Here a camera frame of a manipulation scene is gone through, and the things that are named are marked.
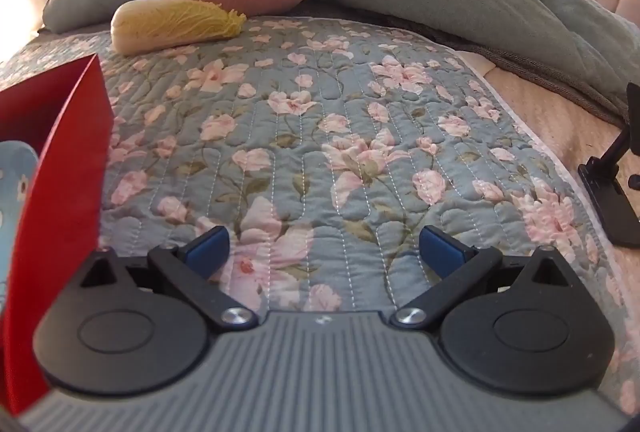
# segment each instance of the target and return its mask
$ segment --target quilted bedspread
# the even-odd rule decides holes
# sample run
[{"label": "quilted bedspread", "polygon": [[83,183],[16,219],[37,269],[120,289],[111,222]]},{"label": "quilted bedspread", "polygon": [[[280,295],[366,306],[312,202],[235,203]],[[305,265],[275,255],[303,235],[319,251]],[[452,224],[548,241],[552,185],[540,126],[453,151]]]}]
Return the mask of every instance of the quilted bedspread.
[{"label": "quilted bedspread", "polygon": [[232,254],[213,280],[261,315],[388,315],[438,280],[418,259],[426,224],[512,255],[551,243],[615,331],[602,391],[635,410],[640,337],[610,245],[566,170],[450,49],[312,18],[137,58],[110,43],[32,45],[0,68],[7,85],[100,55],[116,114],[102,245],[142,255],[224,224]]}]

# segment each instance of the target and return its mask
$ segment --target bed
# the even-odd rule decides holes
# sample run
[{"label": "bed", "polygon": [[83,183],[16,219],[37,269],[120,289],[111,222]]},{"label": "bed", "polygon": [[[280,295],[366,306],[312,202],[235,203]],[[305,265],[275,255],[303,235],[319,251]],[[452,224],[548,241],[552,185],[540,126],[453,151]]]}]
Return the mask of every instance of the bed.
[{"label": "bed", "polygon": [[116,114],[100,245],[142,254],[223,224],[233,251],[212,280],[260,315],[390,314],[437,282],[425,224],[515,255],[552,243],[616,334],[601,390],[635,412],[640,253],[610,245],[575,180],[618,129],[415,31],[293,14],[135,58],[106,32],[41,38],[0,76],[97,52]]}]

